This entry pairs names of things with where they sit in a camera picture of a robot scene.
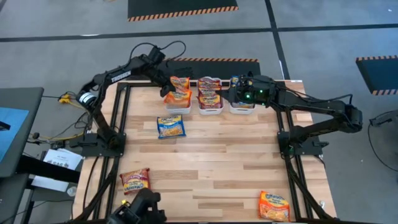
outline orange noodle package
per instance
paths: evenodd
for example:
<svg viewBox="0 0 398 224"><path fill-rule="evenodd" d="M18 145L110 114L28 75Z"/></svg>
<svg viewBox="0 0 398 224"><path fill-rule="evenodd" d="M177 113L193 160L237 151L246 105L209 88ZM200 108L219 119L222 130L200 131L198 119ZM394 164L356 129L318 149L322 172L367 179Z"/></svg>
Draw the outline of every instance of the orange noodle package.
<svg viewBox="0 0 398 224"><path fill-rule="evenodd" d="M120 174L124 195L133 194L143 188L150 189L149 168Z"/></svg>
<svg viewBox="0 0 398 224"><path fill-rule="evenodd" d="M278 222L290 222L289 203L281 196L262 191L259 200L259 216Z"/></svg>
<svg viewBox="0 0 398 224"><path fill-rule="evenodd" d="M188 108L191 104L191 90L177 90L169 92L164 99L170 109L172 108Z"/></svg>
<svg viewBox="0 0 398 224"><path fill-rule="evenodd" d="M181 90L189 90L189 77L188 78L179 78L179 77L170 77L170 82L175 88Z"/></svg>
<svg viewBox="0 0 398 224"><path fill-rule="evenodd" d="M221 80L214 80L210 77L203 77L198 79L198 88L221 88Z"/></svg>

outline blue noodle package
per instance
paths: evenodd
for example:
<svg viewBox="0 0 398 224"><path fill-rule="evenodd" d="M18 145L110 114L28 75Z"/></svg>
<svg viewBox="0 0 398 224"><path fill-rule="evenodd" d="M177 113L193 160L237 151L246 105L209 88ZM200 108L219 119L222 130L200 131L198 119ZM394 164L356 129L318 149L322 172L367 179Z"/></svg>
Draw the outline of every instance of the blue noodle package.
<svg viewBox="0 0 398 224"><path fill-rule="evenodd" d="M157 118L157 130L159 139L186 136L182 115Z"/></svg>

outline yellow connector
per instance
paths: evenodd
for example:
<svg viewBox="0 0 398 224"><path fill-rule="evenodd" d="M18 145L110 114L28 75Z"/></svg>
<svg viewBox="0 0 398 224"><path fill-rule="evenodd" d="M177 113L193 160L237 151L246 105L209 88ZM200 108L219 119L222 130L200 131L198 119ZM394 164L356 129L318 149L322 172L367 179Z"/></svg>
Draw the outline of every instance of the yellow connector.
<svg viewBox="0 0 398 224"><path fill-rule="evenodd" d="M60 102L60 103L62 103L62 104L64 104L64 103L71 103L70 97L71 97L71 96L70 96L69 94L62 95L62 96L60 97L60 99L58 100L58 102Z"/></svg>
<svg viewBox="0 0 398 224"><path fill-rule="evenodd" d="M70 104L70 105L72 105L74 107L77 107L77 108L80 108L80 109L84 110L84 108L82 106L72 103L71 99L72 99L72 96L67 93L67 94L62 95L59 98L58 102L60 102L62 104L68 103L68 104Z"/></svg>

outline white paper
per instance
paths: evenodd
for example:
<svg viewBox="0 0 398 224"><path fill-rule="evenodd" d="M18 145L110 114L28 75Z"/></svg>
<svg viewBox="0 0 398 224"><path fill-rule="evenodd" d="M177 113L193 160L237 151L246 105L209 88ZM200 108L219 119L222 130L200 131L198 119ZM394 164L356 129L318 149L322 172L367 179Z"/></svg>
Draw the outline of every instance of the white paper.
<svg viewBox="0 0 398 224"><path fill-rule="evenodd" d="M81 159L82 159L81 155L70 151L67 152L66 149L62 149L61 151L49 149L49 151L44 157L44 162L48 162L56 166L62 166L71 170L75 170ZM68 184L69 184L68 182L63 182L40 176L35 176L32 182L32 185L36 187L58 190L61 192L65 192L67 190Z"/></svg>

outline black floor mat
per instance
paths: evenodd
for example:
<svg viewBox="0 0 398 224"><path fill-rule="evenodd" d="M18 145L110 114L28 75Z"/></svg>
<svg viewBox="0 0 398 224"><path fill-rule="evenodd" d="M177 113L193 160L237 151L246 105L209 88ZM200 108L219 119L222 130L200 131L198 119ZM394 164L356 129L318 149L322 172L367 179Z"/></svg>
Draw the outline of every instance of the black floor mat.
<svg viewBox="0 0 398 224"><path fill-rule="evenodd" d="M398 57L359 57L356 64L373 95L398 94Z"/></svg>
<svg viewBox="0 0 398 224"><path fill-rule="evenodd" d="M136 22L235 10L236 0L129 0L127 18Z"/></svg>
<svg viewBox="0 0 398 224"><path fill-rule="evenodd" d="M209 76L229 80L233 75L242 75L252 72L260 75L260 64L254 58L177 58L159 65L159 68L168 71L177 77L190 77L197 80ZM145 76L134 76L128 80L148 80Z"/></svg>

